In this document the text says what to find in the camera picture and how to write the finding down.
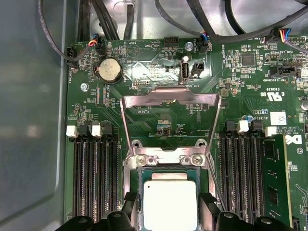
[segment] motherboard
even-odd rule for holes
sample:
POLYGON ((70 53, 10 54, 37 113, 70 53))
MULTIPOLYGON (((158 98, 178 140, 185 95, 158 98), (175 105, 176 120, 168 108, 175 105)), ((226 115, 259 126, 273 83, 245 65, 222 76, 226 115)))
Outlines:
MULTIPOLYGON (((307 46, 305 36, 289 40, 307 46)), ((73 44, 69 51, 86 45, 73 44)), ((127 192, 139 193, 149 172, 159 171, 157 166, 129 171, 127 188, 130 146, 162 151, 207 146, 217 187, 208 170, 196 167, 202 164, 199 156, 194 167, 161 167, 199 178, 199 192, 212 193, 246 222, 268 216, 306 231, 307 66, 306 53, 264 38, 215 44, 168 37, 93 47, 68 73, 64 219, 83 215, 99 221, 122 208, 127 192), (173 91, 151 104, 160 98, 147 96, 157 89, 173 91), (200 102, 172 98, 187 92, 200 102), (217 96, 219 103, 211 105, 203 95, 217 96), (123 106, 134 99, 144 104, 123 106)))

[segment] ram slot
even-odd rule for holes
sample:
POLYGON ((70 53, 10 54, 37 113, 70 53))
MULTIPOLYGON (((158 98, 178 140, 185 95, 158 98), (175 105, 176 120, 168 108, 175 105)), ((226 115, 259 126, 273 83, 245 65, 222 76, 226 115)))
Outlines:
POLYGON ((234 211, 234 166, 233 166, 233 139, 226 139, 227 143, 227 161, 228 161, 228 196, 229 196, 229 205, 228 208, 230 211, 234 211))
POLYGON ((238 138, 233 139, 233 169, 234 169, 234 198, 235 198, 235 213, 242 216, 241 206, 241 182, 240 182, 240 156, 238 148, 238 138))
POLYGON ((253 200, 252 194, 254 193, 252 187, 252 165, 251 165, 251 147, 250 147, 250 138, 244 138, 244 150, 245 150, 245 165, 246 165, 246 194, 247 194, 247 215, 248 222, 253 223, 253 200))
POLYGON ((228 181, 227 181, 227 152, 226 152, 226 138, 220 139, 220 180, 221 180, 221 193, 226 209, 229 211, 228 203, 228 181))
POLYGON ((100 219, 100 210, 99 210, 99 184, 100 184, 100 166, 99 166, 99 154, 101 151, 100 142, 97 141, 94 143, 94 173, 93 173, 93 220, 94 223, 99 222, 100 219))
POLYGON ((93 187, 94 187, 94 143, 89 142, 89 163, 88 163, 88 171, 89 171, 89 194, 88 194, 88 216, 93 217, 93 187))
POLYGON ((97 211, 98 220, 103 218, 106 213, 106 150, 105 142, 99 143, 99 158, 98 158, 98 199, 97 199, 97 211))
POLYGON ((81 142, 74 142, 74 170, 73 170, 73 217, 81 215, 82 190, 82 156, 81 142))
POLYGON ((88 216, 89 212, 89 143, 88 142, 83 142, 82 156, 83 156, 82 215, 88 216))
POLYGON ((244 139, 239 138, 238 143, 238 157, 239 157, 239 177, 240 177, 240 198, 241 198, 241 217, 246 222, 248 221, 248 206, 247 206, 247 173, 246 173, 246 157, 244 139))
POLYGON ((262 164, 261 164, 261 147, 262 138, 256 139, 256 165, 257 165, 257 217, 264 216, 264 194, 263 194, 263 181, 262 181, 262 164))
POLYGON ((113 211, 118 210, 118 171, 119 171, 119 159, 118 159, 118 149, 117 142, 113 141, 110 143, 111 152, 110 152, 110 172, 111 172, 111 185, 110 185, 110 194, 111 194, 111 204, 110 207, 113 211))

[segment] black connector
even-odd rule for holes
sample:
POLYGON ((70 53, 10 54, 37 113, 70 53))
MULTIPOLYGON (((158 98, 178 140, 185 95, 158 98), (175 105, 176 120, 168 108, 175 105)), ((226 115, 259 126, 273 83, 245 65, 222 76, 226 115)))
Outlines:
POLYGON ((279 29, 273 29, 264 37, 265 44, 277 43, 279 41, 281 41, 279 29))
POLYGON ((194 63, 192 67, 191 75, 200 75, 204 71, 204 63, 194 63))
POLYGON ((204 36, 199 37, 198 48, 200 54, 204 54, 207 52, 208 41, 205 40, 204 36))
MULTIPOLYGON (((77 51, 73 48, 73 47, 68 47, 66 49, 66 52, 67 52, 67 56, 69 57, 76 57, 78 55, 77 51)), ((79 69, 79 66, 78 66, 78 62, 72 62, 72 61, 67 61, 67 65, 69 66, 69 68, 73 68, 73 69, 79 69)))
POLYGON ((164 47, 178 47, 178 46, 179 46, 179 37, 164 38, 164 47))

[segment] black dimm slot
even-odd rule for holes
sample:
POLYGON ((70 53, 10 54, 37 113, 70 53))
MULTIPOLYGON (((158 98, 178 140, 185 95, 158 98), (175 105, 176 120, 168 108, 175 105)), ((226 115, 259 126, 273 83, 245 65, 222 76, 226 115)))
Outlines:
POLYGON ((111 159, 110 159, 110 142, 105 143, 105 179, 104 179, 104 193, 105 193, 105 212, 110 211, 111 207, 111 195, 110 195, 110 185, 112 183, 111 176, 111 159))
POLYGON ((239 168, 239 150, 238 138, 233 139, 233 167, 234 167, 234 198, 235 198, 235 213, 239 216, 241 213, 241 186, 240 186, 240 168, 239 168))
POLYGON ((253 220, 257 217, 257 154, 256 154, 256 139, 250 138, 250 167, 251 167, 251 196, 253 220))
POLYGON ((93 186, 94 186, 94 143, 89 142, 89 197, 88 197, 88 216, 93 217, 93 186))
POLYGON ((99 185, 99 153, 100 153, 100 143, 94 142, 94 174, 93 174, 93 220, 94 223, 100 221, 99 219, 99 209, 98 209, 98 185, 99 185))
POLYGON ((259 214, 257 214, 258 217, 264 216, 264 194, 263 194, 263 180, 262 180, 262 164, 261 164, 261 144, 262 139, 257 138, 256 139, 256 157, 257 157, 257 198, 258 198, 258 210, 259 214))
POLYGON ((111 198, 112 198, 112 210, 117 211, 118 210, 118 171, 119 171, 119 159, 118 159, 118 149, 117 149, 117 142, 110 143, 112 145, 111 149, 111 157, 112 160, 112 184, 111 184, 111 198))
POLYGON ((229 193, 229 210, 234 211, 234 184, 233 184, 233 139, 227 139, 227 157, 228 162, 228 193, 229 193))
POLYGON ((246 178, 245 178, 245 155, 242 144, 243 139, 237 139, 238 172, 239 172, 239 196, 240 196, 240 216, 245 219, 246 214, 246 178))
POLYGON ((251 148, 250 148, 250 139, 244 138, 245 144, 245 163, 246 163, 246 185, 247 185, 247 214, 249 223, 253 223, 253 205, 252 205, 252 184, 251 184, 251 148))
POLYGON ((84 198, 84 215, 89 216, 89 142, 84 142, 83 149, 83 198, 84 198))
POLYGON ((73 170, 73 217, 80 216, 81 210, 81 143, 74 142, 73 170))
POLYGON ((227 191, 227 161, 226 161, 226 139, 220 139, 220 178, 221 178, 221 193, 223 197, 223 201, 226 205, 226 209, 228 208, 228 191, 227 191))
POLYGON ((247 190, 247 166, 246 166, 246 149, 245 149, 245 140, 244 138, 239 138, 239 155, 240 155, 240 161, 239 161, 239 171, 241 174, 241 195, 242 195, 242 218, 246 222, 249 221, 248 216, 248 190, 247 190))

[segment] black cable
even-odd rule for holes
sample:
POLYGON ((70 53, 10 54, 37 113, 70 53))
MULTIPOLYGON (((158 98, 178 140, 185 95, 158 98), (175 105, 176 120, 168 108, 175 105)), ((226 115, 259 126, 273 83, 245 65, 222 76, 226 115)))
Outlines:
POLYGON ((83 31, 82 31, 83 2, 84 2, 84 0, 79 0, 77 41, 83 41, 83 37, 82 37, 82 35, 83 35, 83 31))
POLYGON ((131 32, 133 30, 134 25, 134 6, 133 5, 127 5, 127 20, 126 20, 126 27, 124 30, 124 40, 129 40, 131 36, 131 32))
POLYGON ((194 36, 200 36, 200 32, 197 32, 197 31, 193 31, 193 30, 190 30, 189 28, 181 25, 180 23, 176 22, 173 18, 170 17, 170 15, 165 11, 165 9, 162 7, 162 5, 160 4, 159 0, 155 0, 155 6, 158 10, 158 12, 160 13, 160 15, 167 21, 169 22, 171 25, 177 27, 178 29, 188 33, 188 34, 191 34, 191 35, 194 35, 194 36))
POLYGON ((97 14, 97 17, 98 17, 98 20, 100 21, 100 26, 102 27, 103 29, 103 32, 105 34, 105 37, 107 40, 113 40, 113 37, 111 35, 111 32, 109 30, 109 27, 105 21, 105 18, 101 12, 101 9, 99 7, 99 5, 97 4, 97 2, 95 0, 91 0, 91 3, 93 5, 93 8, 97 14))
POLYGON ((84 41, 90 40, 90 0, 83 0, 82 11, 82 38, 84 41))
POLYGON ((71 62, 76 62, 79 59, 81 59, 90 49, 90 46, 87 46, 86 48, 84 48, 77 57, 73 58, 73 57, 69 57, 66 54, 64 54, 58 47, 57 45, 54 43, 49 30, 47 28, 46 22, 45 22, 45 18, 44 18, 44 13, 43 13, 43 0, 38 0, 38 15, 39 15, 39 20, 43 29, 43 32, 48 40, 48 42, 50 43, 51 47, 63 58, 65 58, 68 61, 71 62))
POLYGON ((293 43, 291 43, 289 40, 287 40, 286 42, 284 42, 284 44, 288 45, 289 47, 292 47, 298 51, 301 51, 301 52, 305 52, 307 53, 308 52, 308 49, 304 49, 304 48, 301 48, 301 47, 298 47, 296 45, 294 45, 293 43))
POLYGON ((286 18, 280 20, 279 22, 276 22, 263 29, 256 30, 243 35, 220 36, 215 34, 213 28, 211 27, 206 15, 204 14, 201 8, 199 0, 186 0, 186 1, 191 11, 195 15, 196 19, 199 21, 200 25, 203 27, 206 33, 211 37, 211 39, 217 43, 234 43, 234 42, 245 41, 247 39, 252 39, 255 37, 268 35, 272 31, 272 29, 284 27, 308 12, 308 6, 305 6, 302 9, 298 10, 297 12, 293 13, 292 15, 287 16, 286 18))
POLYGON ((228 19, 228 22, 230 23, 232 29, 238 34, 242 35, 246 32, 240 27, 240 25, 237 23, 233 11, 232 11, 232 5, 231 0, 225 0, 225 12, 228 19))
POLYGON ((110 16, 105 4, 103 3, 102 0, 94 0, 94 1, 96 1, 97 5, 101 9, 101 12, 104 15, 104 18, 106 20, 106 23, 108 24, 111 35, 114 38, 114 40, 120 40, 120 37, 119 37, 119 35, 117 34, 117 31, 116 31, 116 27, 114 25, 114 22, 112 21, 112 18, 110 16))

